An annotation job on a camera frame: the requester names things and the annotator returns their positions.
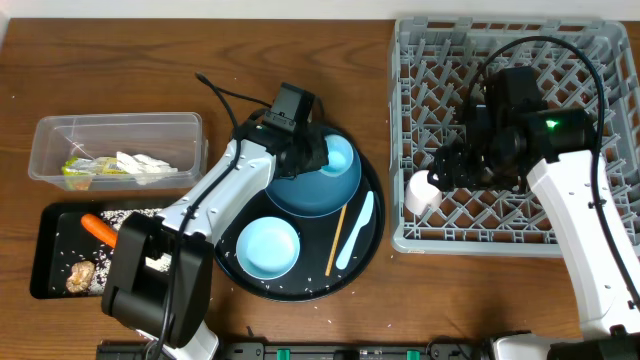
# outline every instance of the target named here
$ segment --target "black rectangular tray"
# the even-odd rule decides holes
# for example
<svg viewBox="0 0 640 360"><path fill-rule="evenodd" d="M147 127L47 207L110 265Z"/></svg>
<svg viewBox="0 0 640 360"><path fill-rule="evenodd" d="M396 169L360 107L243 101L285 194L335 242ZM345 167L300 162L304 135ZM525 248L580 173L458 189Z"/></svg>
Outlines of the black rectangular tray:
<svg viewBox="0 0 640 360"><path fill-rule="evenodd" d="M94 252L102 242L88 233L80 223L80 218L87 213L99 216L108 210L133 210L166 208L173 204L177 197L171 198L136 198L127 200L110 200L95 202L62 202L47 206L42 211L38 242L31 270L31 296L36 299L56 299L68 297L91 296L87 293L72 294L66 291L65 282L74 263L94 259Z"/></svg>

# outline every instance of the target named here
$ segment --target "light blue bowl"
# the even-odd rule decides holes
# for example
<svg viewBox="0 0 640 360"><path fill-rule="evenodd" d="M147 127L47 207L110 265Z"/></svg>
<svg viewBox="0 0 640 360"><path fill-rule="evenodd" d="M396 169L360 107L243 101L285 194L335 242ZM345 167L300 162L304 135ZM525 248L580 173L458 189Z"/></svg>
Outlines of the light blue bowl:
<svg viewBox="0 0 640 360"><path fill-rule="evenodd" d="M300 238L288 222L263 217L245 227L236 244L242 270L259 280L273 280L293 268L300 255Z"/></svg>
<svg viewBox="0 0 640 360"><path fill-rule="evenodd" d="M323 128L323 135L339 135L338 131ZM338 176L328 176L323 171L298 175L295 179L276 179L265 192L280 209L294 216L315 218L340 210L358 190L362 177L362 165L358 151L352 148L353 161Z"/></svg>
<svg viewBox="0 0 640 360"><path fill-rule="evenodd" d="M353 163L351 143L340 135L327 135L324 140L329 150L329 164L323 166L320 172L331 177L344 174Z"/></svg>

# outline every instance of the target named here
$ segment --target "brown food item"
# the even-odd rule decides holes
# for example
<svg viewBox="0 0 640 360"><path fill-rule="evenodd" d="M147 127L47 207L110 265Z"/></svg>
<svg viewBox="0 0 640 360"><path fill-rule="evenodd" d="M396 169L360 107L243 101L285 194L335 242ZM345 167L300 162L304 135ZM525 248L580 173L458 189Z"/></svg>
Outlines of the brown food item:
<svg viewBox="0 0 640 360"><path fill-rule="evenodd" d="M81 261L71 267L71 276L67 279L67 290L72 293L86 291L91 284L96 266L91 261Z"/></svg>

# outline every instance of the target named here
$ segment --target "wood grain surface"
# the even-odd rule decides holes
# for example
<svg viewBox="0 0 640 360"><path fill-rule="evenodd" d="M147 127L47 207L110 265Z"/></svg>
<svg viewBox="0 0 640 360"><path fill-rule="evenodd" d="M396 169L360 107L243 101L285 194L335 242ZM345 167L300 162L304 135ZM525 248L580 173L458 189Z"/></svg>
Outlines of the wood grain surface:
<svg viewBox="0 0 640 360"><path fill-rule="evenodd" d="M640 61L640 25L626 24ZM29 279L40 213L69 199L184 191L70 193L27 175L39 119L50 115L194 111L204 119L209 165L230 133L217 85L272 99L283 81L324 100L388 188L387 46L393 22L239 20L12 20L0 52L0 358L89 359L102 339L137 335L100 310L99 298L36 300ZM230 100L244 119L254 105ZM385 194L388 206L389 194ZM209 327L229 341L423 343L530 329L578 337L562 260L405 255L387 230L365 272L346 289L299 304L253 296L219 269Z"/></svg>

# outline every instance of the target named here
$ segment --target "green light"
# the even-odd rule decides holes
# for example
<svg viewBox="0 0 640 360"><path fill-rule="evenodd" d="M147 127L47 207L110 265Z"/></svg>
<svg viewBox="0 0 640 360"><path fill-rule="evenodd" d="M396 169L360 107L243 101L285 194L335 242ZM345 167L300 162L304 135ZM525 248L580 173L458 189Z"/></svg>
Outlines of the green light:
<svg viewBox="0 0 640 360"><path fill-rule="evenodd" d="M560 124L558 121L547 120L547 127L551 130L553 130L553 128L556 127L556 125L558 124Z"/></svg>

